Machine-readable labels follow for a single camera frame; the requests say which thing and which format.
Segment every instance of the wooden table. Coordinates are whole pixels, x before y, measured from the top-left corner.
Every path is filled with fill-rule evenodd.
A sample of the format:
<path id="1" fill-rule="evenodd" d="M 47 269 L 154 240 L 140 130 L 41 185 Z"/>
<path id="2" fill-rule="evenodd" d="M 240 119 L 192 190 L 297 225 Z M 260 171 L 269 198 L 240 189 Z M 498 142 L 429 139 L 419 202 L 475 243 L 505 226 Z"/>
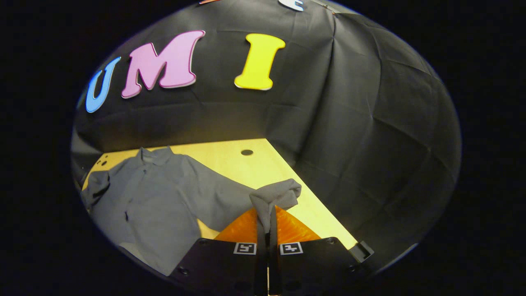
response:
<path id="1" fill-rule="evenodd" d="M 163 147 L 148 149 L 153 151 L 159 148 Z M 301 195 L 298 204 L 287 212 L 321 238 L 337 237 L 348 250 L 357 243 L 266 139 L 174 145 L 170 148 L 175 154 L 189 155 L 217 173 L 253 189 L 293 178 L 301 184 Z M 242 155 L 243 150 L 252 150 L 253 154 Z M 109 170 L 124 159 L 134 157 L 137 152 L 138 149 L 105 153 L 89 173 Z M 203 238 L 213 239 L 219 233 L 200 220 L 198 223 Z"/>

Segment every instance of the gray shirt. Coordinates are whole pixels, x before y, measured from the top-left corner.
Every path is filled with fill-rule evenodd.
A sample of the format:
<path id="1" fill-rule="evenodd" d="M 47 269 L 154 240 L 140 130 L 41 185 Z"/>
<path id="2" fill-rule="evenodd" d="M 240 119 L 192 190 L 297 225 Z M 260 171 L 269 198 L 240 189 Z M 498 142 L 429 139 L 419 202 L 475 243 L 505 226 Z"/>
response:
<path id="1" fill-rule="evenodd" d="M 196 218 L 221 231 L 253 206 L 297 204 L 298 186 L 292 179 L 268 185 L 257 192 L 267 204 L 256 205 L 252 188 L 188 155 L 141 148 L 109 171 L 92 172 L 82 200 L 114 244 L 134 244 L 148 265 L 169 275 L 200 238 Z"/>

